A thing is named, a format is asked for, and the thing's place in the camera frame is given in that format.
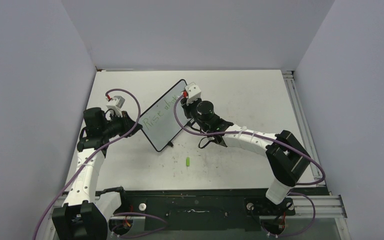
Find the black framed small whiteboard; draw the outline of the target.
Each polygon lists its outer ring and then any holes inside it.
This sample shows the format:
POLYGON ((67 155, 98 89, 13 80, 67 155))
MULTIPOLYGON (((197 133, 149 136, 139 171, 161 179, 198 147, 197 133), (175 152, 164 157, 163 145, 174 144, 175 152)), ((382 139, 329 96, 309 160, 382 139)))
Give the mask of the black framed small whiteboard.
POLYGON ((176 82, 140 116, 141 130, 157 152, 170 145, 176 135, 183 130, 177 120, 182 126, 186 126, 189 122, 181 104, 175 105, 186 85, 184 79, 176 82))

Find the green marker cap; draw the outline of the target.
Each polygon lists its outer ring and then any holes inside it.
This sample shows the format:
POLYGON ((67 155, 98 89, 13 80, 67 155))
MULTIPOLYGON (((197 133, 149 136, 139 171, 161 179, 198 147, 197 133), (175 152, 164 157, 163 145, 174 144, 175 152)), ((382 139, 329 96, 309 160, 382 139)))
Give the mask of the green marker cap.
POLYGON ((186 160, 185 160, 185 164, 187 167, 190 166, 190 157, 187 157, 186 160))

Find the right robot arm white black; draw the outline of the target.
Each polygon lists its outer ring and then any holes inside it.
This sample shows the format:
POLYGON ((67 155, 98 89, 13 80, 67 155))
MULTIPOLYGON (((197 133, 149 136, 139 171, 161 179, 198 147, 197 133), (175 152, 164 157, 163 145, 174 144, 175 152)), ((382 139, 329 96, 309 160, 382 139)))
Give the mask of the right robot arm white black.
POLYGON ((189 120, 199 126, 198 131, 187 132, 202 136, 226 148, 239 148, 267 158, 274 179, 265 193, 263 209, 276 214, 283 207, 283 201, 293 188, 301 185, 300 178, 313 162, 309 154, 287 130, 280 133, 263 133, 249 130, 226 121, 215 114, 210 101, 200 98, 188 104, 187 99, 179 97, 174 103, 174 117, 179 122, 178 108, 182 108, 189 120))

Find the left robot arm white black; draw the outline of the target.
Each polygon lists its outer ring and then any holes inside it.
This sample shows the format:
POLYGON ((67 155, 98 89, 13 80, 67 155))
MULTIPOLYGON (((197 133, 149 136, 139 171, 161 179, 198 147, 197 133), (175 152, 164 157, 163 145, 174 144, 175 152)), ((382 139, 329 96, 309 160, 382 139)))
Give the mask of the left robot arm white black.
POLYGON ((113 213, 124 215, 129 201, 123 198, 122 187, 105 190, 96 199, 100 169, 107 155, 110 140, 128 138, 142 129, 137 120, 115 107, 110 118, 99 107, 83 112, 85 127, 77 143, 77 166, 69 183, 68 195, 51 218, 61 240, 105 240, 113 213))

